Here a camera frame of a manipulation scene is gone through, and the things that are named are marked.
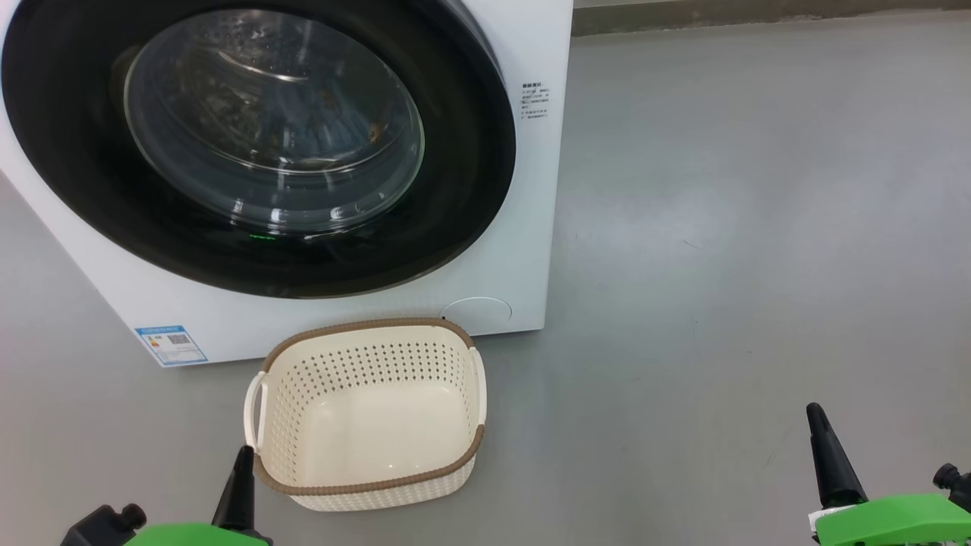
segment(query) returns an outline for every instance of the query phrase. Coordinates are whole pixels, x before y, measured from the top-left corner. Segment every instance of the wall baseboard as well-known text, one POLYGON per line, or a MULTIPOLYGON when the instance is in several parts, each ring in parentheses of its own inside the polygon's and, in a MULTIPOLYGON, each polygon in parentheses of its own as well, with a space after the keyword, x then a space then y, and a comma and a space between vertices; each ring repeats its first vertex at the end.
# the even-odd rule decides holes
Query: wall baseboard
POLYGON ((971 0, 672 0, 578 8, 573 35, 968 9, 971 0))

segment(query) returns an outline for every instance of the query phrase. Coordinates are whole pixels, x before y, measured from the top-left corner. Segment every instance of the white plastic basket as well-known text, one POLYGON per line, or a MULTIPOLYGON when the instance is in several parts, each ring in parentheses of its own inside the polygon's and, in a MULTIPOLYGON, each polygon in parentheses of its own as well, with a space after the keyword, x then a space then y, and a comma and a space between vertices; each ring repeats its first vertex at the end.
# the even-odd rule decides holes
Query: white plastic basket
POLYGON ((307 508, 422 502, 472 473, 486 376, 472 339, 444 320, 322 328, 267 357, 243 423, 255 474, 307 508))

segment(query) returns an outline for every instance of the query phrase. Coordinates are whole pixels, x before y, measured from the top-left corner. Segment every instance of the washing machine door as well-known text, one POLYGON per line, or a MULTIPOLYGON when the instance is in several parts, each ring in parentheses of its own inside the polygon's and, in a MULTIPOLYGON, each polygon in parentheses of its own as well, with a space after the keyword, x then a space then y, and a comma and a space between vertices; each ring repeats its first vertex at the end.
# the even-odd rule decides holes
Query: washing machine door
POLYGON ((3 99, 44 181, 131 253, 254 294, 378 290, 468 248, 509 188, 509 95, 471 21, 422 0, 24 0, 3 99))

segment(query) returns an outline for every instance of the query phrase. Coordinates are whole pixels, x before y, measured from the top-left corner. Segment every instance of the white washing machine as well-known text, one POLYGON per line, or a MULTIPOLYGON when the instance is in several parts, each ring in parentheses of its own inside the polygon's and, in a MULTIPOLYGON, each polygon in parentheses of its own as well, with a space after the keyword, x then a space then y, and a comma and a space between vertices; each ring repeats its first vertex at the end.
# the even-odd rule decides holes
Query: white washing machine
POLYGON ((0 0, 0 171, 162 365, 543 327, 570 0, 0 0))

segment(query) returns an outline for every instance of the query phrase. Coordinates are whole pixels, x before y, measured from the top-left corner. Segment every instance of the concrete floor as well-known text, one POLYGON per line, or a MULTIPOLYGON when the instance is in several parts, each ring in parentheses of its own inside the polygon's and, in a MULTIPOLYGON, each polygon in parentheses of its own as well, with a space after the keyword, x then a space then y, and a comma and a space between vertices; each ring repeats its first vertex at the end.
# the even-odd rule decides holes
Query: concrete floor
MULTIPOLYGON (((871 496, 971 469, 971 17, 574 43, 541 332, 480 340, 457 494, 355 514, 261 485, 281 546, 811 544, 804 406, 871 496)), ((255 362, 162 370, 0 184, 0 542, 101 503, 211 516, 255 362)))

